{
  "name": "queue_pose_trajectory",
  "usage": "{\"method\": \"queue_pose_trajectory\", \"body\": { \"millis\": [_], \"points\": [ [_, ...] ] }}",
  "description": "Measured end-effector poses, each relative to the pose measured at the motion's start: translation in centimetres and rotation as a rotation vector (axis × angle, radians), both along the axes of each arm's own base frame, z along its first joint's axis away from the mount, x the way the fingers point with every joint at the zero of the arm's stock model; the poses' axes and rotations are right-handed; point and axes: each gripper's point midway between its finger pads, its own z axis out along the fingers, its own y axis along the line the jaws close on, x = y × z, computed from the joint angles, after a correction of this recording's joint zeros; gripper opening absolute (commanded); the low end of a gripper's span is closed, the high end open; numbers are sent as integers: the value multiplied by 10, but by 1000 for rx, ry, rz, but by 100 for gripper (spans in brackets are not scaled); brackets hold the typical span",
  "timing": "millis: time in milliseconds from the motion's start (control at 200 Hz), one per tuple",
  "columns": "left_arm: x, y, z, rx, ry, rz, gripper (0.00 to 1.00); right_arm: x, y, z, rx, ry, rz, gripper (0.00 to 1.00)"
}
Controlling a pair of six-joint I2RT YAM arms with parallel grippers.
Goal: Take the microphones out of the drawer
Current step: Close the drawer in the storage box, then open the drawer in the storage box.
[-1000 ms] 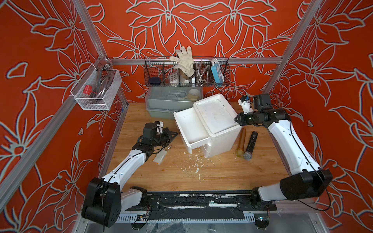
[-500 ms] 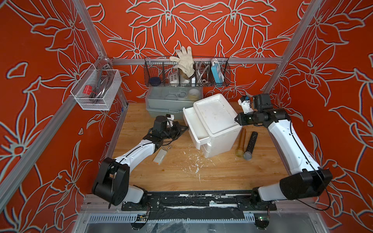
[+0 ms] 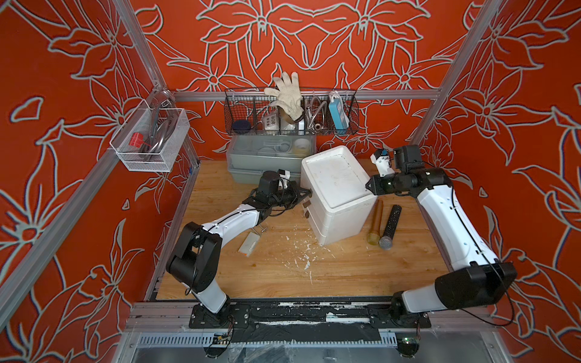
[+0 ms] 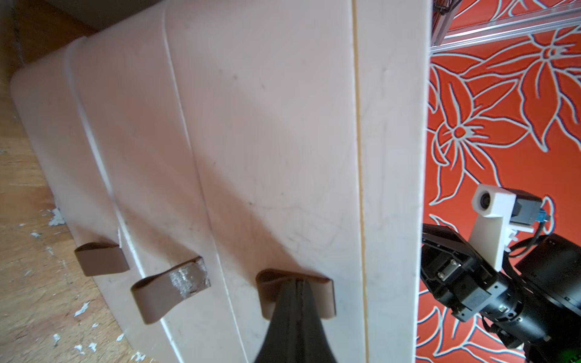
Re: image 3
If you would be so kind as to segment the gold microphone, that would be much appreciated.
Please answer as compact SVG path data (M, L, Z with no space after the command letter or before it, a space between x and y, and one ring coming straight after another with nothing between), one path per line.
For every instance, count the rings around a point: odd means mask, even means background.
M378 199L372 215L372 224L369 233L367 234L366 241L372 246L377 246L379 240L381 239L381 220L383 217L384 202Z

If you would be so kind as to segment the white drawer cabinet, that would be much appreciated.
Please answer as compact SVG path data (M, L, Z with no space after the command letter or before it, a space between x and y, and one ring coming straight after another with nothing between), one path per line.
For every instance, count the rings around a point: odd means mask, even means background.
M302 160L300 186L312 192L302 205L320 245L330 245L360 233L377 200L366 189L369 179L345 146Z

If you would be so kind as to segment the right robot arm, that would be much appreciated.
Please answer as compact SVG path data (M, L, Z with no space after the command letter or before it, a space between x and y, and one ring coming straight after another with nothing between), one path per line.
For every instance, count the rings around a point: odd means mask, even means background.
M491 306L508 296L516 268L478 234L444 169L427 166L417 145L378 149L371 161L378 172L366 188L376 196L415 199L449 269L432 284L395 293L393 315Z

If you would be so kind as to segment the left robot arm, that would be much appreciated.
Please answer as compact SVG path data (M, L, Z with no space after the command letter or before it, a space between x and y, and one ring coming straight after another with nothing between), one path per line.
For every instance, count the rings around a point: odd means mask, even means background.
M217 318L228 314L229 297L216 281L222 248L239 234L270 216L281 216L313 192L286 177L285 171L266 171L249 197L213 222L189 222L181 231L166 262L166 272L183 284L205 310Z

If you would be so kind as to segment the black sparkly microphone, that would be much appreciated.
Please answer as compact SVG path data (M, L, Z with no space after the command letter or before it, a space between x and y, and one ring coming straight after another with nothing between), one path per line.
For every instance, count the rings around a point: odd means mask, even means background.
M390 211L390 216L387 220L387 224L384 228L384 233L382 234L378 245L383 250L390 250L393 246L393 238L396 233L396 229L399 223L399 218L402 213L402 207L400 205L393 205Z

